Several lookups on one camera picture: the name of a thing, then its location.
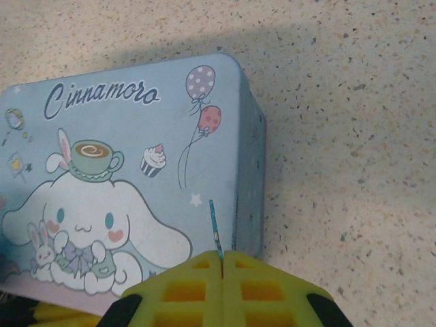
blue stick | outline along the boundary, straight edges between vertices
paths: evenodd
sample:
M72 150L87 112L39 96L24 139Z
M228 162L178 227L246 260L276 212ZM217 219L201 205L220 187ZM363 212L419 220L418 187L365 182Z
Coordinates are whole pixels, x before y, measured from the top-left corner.
M223 254L223 249L221 248L221 242L219 242L217 218L215 216L215 208L213 206L212 200L209 200L209 207L211 208L212 229L213 229L213 236L215 238L215 244L217 245L219 258L221 259L221 261L223 261L224 254Z

speckled surface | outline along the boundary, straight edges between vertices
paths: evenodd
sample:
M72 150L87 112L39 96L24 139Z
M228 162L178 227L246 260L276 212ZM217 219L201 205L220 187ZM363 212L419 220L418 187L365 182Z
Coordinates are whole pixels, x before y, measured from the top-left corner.
M433 1L1 7L1 90L233 55L268 119L264 260L326 288L355 326L436 326Z

pink polka dot balloon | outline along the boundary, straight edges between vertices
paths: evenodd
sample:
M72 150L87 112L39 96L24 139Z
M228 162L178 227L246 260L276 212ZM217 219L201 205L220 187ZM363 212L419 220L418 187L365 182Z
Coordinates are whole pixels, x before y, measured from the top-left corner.
M198 122L198 130L200 133L207 136L218 129L221 123L221 110L216 106L207 106L202 110L200 121Z

light blue tin box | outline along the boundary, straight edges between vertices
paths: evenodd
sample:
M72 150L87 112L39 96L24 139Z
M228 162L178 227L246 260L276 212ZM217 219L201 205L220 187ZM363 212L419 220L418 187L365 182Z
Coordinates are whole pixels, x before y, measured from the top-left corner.
M102 314L215 249L209 200L223 250L261 251L266 121L233 58L18 85L1 112L1 289Z

balloon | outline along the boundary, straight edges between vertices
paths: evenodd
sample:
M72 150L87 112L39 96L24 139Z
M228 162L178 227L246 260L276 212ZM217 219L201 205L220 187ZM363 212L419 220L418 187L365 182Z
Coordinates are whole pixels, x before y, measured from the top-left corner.
M207 106L202 110L198 131L207 136L217 130L221 123L221 110L216 106Z
M215 71L209 66L198 66L186 77L186 91L192 99L204 99L215 84Z

